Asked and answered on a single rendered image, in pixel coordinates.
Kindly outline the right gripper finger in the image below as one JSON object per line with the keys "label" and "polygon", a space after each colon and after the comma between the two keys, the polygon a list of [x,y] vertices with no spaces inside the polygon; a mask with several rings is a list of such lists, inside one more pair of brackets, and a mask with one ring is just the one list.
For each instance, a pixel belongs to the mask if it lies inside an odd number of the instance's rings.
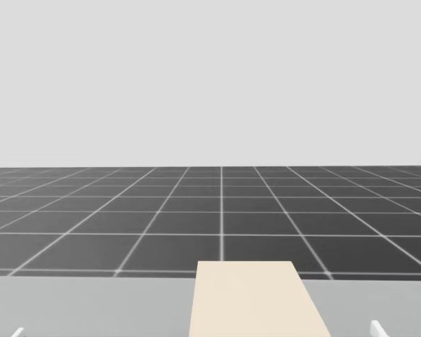
{"label": "right gripper finger", "polygon": [[370,337],[389,337],[382,325],[377,320],[372,320],[369,328]]}

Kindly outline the tall board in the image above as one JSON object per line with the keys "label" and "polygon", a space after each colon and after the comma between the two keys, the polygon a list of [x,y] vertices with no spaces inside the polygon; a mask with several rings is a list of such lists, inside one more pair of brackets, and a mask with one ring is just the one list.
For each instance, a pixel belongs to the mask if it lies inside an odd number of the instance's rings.
{"label": "tall board", "polygon": [[200,261],[189,337],[330,337],[290,261]]}

